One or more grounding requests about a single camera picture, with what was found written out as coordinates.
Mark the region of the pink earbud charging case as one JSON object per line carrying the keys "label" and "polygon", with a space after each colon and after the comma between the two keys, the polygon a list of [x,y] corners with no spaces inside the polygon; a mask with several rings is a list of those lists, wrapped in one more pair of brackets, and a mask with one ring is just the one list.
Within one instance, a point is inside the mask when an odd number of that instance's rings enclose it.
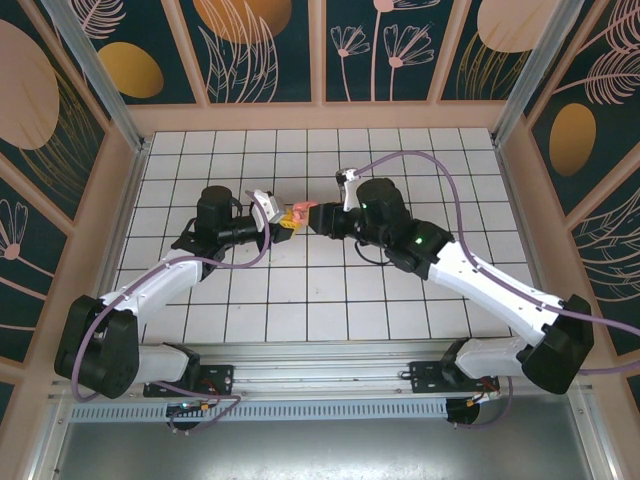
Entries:
{"label": "pink earbud charging case", "polygon": [[310,210],[317,206],[316,202],[306,201],[296,203],[292,207],[292,220],[301,226],[306,226],[309,222]]}

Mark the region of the small green circuit board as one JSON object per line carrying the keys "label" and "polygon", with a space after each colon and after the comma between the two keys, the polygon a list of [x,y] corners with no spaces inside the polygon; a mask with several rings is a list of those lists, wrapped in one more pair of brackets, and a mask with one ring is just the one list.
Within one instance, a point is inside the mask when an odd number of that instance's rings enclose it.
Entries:
{"label": "small green circuit board", "polygon": [[166,417],[178,418],[201,418],[206,412],[216,405],[215,402],[196,400],[194,402],[181,402],[179,404],[169,404],[166,408]]}

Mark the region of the grey metal sheet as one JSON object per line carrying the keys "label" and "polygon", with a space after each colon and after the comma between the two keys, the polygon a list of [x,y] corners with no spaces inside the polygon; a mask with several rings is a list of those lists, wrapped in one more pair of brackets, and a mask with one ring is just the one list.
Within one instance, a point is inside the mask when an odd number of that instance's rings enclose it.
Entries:
{"label": "grey metal sheet", "polygon": [[187,436],[161,423],[45,423],[28,480],[623,480],[593,402],[519,396],[488,403],[487,428],[437,418],[232,419]]}

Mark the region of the aluminium mounting rail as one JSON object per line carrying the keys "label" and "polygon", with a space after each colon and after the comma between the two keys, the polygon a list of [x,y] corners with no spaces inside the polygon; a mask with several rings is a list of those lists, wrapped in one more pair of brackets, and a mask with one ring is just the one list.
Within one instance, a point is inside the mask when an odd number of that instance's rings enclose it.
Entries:
{"label": "aluminium mounting rail", "polygon": [[390,393],[412,388],[399,373],[410,362],[441,361],[453,341],[356,341],[182,345],[200,365],[233,365],[230,395],[329,396],[339,392]]}

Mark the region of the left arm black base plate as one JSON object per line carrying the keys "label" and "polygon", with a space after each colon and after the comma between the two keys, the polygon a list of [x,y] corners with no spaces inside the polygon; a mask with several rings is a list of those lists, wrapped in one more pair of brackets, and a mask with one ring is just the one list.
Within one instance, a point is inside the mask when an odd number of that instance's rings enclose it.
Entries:
{"label": "left arm black base plate", "polygon": [[[168,385],[197,394],[230,395],[234,382],[233,365],[200,365],[188,368],[183,377]],[[165,398],[169,396],[186,397],[186,394],[176,392],[155,383],[145,385],[144,398]]]}

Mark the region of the aluminium corner post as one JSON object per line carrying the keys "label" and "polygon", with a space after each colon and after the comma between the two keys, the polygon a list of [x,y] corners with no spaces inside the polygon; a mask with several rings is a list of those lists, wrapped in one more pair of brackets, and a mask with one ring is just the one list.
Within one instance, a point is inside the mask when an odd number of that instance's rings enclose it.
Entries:
{"label": "aluminium corner post", "polygon": [[491,138],[495,148],[499,149],[506,144],[571,29],[580,24],[578,19],[587,1],[589,0],[559,0],[550,14],[492,130]]}
{"label": "aluminium corner post", "polygon": [[59,28],[62,38],[76,60],[87,74],[102,104],[106,107],[115,125],[123,134],[127,144],[140,152],[145,138],[135,125],[120,93],[110,79],[97,51],[84,33],[72,7],[66,0],[41,0],[52,22]]}

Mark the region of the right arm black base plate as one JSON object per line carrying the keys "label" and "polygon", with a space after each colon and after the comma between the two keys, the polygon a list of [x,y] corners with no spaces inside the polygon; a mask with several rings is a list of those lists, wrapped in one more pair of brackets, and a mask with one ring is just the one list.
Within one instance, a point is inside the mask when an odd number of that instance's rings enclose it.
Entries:
{"label": "right arm black base plate", "polygon": [[399,373],[408,381],[413,393],[499,393],[500,382],[496,377],[472,379],[456,367],[443,368],[440,361],[414,361]]}

